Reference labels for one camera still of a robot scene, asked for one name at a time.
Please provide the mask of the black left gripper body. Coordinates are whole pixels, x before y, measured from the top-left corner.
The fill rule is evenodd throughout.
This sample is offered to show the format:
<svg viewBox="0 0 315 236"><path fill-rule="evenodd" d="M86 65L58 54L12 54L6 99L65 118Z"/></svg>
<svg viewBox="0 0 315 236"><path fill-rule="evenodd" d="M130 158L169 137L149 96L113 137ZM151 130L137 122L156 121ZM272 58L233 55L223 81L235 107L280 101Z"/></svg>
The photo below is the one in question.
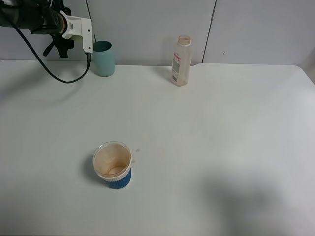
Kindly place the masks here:
<svg viewBox="0 0 315 236"><path fill-rule="evenodd" d="M61 15L61 12L71 16L71 10L65 7L62 0L33 0L33 2L37 4L42 23L32 29L31 33L49 34L61 38L67 28L65 17Z"/></svg>

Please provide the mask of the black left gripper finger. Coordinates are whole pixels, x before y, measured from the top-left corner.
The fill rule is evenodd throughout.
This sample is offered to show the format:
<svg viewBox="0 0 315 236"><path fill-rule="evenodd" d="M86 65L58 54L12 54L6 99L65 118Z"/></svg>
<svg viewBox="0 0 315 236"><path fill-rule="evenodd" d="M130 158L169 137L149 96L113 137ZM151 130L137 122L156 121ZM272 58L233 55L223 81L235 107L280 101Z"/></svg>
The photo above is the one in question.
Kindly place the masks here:
<svg viewBox="0 0 315 236"><path fill-rule="evenodd" d="M52 41L52 42L47 46L47 48L44 50L43 56L48 56L54 46L55 46L54 41Z"/></svg>
<svg viewBox="0 0 315 236"><path fill-rule="evenodd" d="M68 58L68 46L61 44L56 46L60 58Z"/></svg>

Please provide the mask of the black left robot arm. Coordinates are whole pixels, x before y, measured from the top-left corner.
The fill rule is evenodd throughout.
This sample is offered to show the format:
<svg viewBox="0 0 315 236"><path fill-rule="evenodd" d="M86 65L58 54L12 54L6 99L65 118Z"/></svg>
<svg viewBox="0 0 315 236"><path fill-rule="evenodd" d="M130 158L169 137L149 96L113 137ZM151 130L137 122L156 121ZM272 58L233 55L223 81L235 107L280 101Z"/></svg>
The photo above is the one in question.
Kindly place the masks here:
<svg viewBox="0 0 315 236"><path fill-rule="evenodd" d="M56 47L61 58L68 57L68 50L74 48L71 39L62 38L67 29L65 17L71 9L62 0L2 0L0 2L0 25L29 30L31 34L50 35L52 43L44 50L47 56Z"/></svg>

